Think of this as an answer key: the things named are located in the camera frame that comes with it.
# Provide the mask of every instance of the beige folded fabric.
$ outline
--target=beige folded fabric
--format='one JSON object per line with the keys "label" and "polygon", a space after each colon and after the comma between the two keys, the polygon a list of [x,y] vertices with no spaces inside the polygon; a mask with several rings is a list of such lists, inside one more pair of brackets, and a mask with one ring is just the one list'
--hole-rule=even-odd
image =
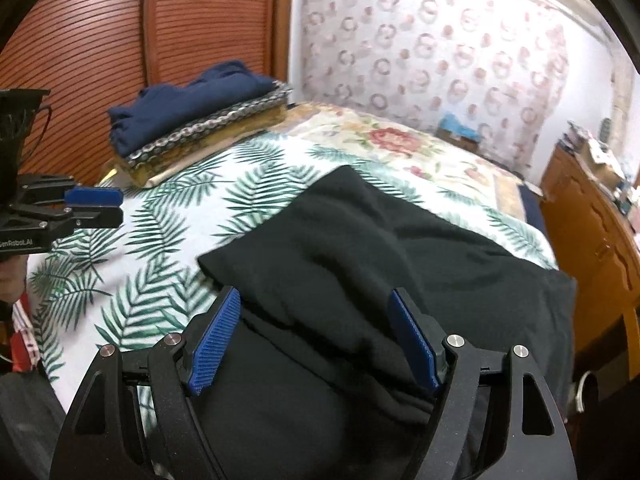
{"label": "beige folded fabric", "polygon": [[116,181],[119,185],[133,184],[137,187],[154,187],[174,176],[184,168],[201,161],[203,158],[232,146],[239,140],[282,122],[287,117],[287,107],[279,106],[265,110],[197,140],[176,146],[157,156],[153,160],[129,168],[126,161],[116,156],[115,167],[118,171]]}

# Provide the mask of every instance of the navy blue folded clothing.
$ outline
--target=navy blue folded clothing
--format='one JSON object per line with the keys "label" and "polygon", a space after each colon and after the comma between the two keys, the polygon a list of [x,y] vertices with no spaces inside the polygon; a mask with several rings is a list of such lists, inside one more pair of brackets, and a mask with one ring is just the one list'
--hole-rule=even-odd
{"label": "navy blue folded clothing", "polygon": [[225,61],[205,70],[187,86],[150,86],[131,106],[109,108],[111,145],[127,157],[172,130],[274,89],[274,79],[251,72],[242,61]]}

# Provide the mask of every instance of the bed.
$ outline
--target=bed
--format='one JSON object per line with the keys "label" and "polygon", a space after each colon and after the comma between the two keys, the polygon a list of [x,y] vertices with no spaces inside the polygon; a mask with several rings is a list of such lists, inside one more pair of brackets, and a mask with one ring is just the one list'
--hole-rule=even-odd
{"label": "bed", "polygon": [[[376,139],[380,130],[394,137],[377,146],[358,141]],[[429,149],[413,156],[398,148],[398,139],[404,147]],[[254,229],[343,165],[519,258],[556,268],[544,235],[504,209],[499,189],[511,189],[510,200],[519,196],[510,174],[400,124],[346,108],[301,104],[283,123],[160,186],[127,190],[119,229],[78,230],[49,254],[30,258],[36,339],[62,406],[68,410],[101,345],[146,348],[208,309],[216,290],[200,272],[197,256]],[[149,398],[144,406],[150,406]]]}

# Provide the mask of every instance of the blue textured pad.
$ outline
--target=blue textured pad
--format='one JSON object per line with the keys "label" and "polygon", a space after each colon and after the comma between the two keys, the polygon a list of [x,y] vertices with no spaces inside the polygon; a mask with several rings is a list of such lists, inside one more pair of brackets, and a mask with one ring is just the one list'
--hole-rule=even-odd
{"label": "blue textured pad", "polygon": [[191,378],[187,384],[191,395],[198,396],[213,382],[239,319],[240,293],[232,288],[193,353]]}
{"label": "blue textured pad", "polygon": [[391,293],[386,314],[415,381],[432,394],[436,394],[441,384],[436,375],[433,350],[396,291]]}
{"label": "blue textured pad", "polygon": [[119,189],[111,187],[76,186],[65,191],[65,205],[69,206],[115,206],[120,207],[124,200]]}

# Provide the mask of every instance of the patterned curtain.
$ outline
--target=patterned curtain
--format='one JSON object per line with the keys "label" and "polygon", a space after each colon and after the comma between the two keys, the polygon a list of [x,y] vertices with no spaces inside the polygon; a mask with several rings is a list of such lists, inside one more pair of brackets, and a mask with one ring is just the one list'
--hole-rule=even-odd
{"label": "patterned curtain", "polygon": [[448,112],[527,174],[569,62],[544,0],[303,0],[303,94],[433,132]]}

